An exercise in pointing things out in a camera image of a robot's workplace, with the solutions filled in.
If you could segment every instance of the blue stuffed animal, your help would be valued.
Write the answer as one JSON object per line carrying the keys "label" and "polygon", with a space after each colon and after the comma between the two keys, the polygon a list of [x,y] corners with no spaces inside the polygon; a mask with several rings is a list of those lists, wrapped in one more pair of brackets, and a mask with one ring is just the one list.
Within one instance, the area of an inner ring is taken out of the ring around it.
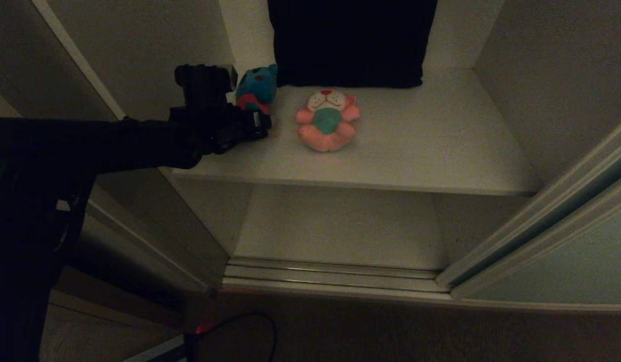
{"label": "blue stuffed animal", "polygon": [[277,93],[277,64],[246,71],[237,86],[237,106],[242,110],[270,114]]}

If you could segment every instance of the white shelf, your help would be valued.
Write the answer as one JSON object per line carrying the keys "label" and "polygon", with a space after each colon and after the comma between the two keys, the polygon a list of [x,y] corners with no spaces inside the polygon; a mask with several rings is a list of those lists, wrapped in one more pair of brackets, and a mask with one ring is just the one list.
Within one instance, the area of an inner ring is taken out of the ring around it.
{"label": "white shelf", "polygon": [[206,156],[175,177],[417,192],[528,195],[540,180],[476,75],[431,69],[414,89],[346,89],[363,114],[352,144],[318,153],[294,113],[315,87],[281,87],[269,137]]}
{"label": "white shelf", "polygon": [[257,185],[234,257],[441,270],[432,195]]}

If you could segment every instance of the green belly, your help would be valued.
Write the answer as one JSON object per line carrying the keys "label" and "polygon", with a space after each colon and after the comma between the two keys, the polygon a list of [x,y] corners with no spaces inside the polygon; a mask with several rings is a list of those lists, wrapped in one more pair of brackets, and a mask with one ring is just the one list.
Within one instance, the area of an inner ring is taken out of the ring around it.
{"label": "green belly", "polygon": [[342,115],[340,111],[333,108],[322,108],[315,111],[313,116],[313,124],[325,135],[335,132],[341,121]]}

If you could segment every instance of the stuffed toy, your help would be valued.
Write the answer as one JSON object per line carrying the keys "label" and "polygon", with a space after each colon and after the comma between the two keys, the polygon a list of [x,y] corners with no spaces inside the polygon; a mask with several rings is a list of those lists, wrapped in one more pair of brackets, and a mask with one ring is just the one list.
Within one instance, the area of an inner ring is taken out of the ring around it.
{"label": "stuffed toy", "polygon": [[360,117],[356,97],[336,89],[321,89],[306,103],[306,109],[295,114],[300,124],[299,137],[319,152],[337,151],[355,137],[350,122]]}
{"label": "stuffed toy", "polygon": [[242,110],[270,114],[277,93],[277,64],[246,71],[237,86],[237,106]]}

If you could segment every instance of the pink stuffed animal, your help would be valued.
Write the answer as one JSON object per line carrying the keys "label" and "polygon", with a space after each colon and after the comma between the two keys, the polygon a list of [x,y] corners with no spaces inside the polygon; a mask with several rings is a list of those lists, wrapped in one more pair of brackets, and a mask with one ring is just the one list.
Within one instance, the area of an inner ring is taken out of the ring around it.
{"label": "pink stuffed animal", "polygon": [[295,114],[300,124],[299,137],[319,152],[337,151],[355,137],[350,124],[360,117],[355,96],[347,96],[336,89],[321,89],[306,103],[306,109]]}

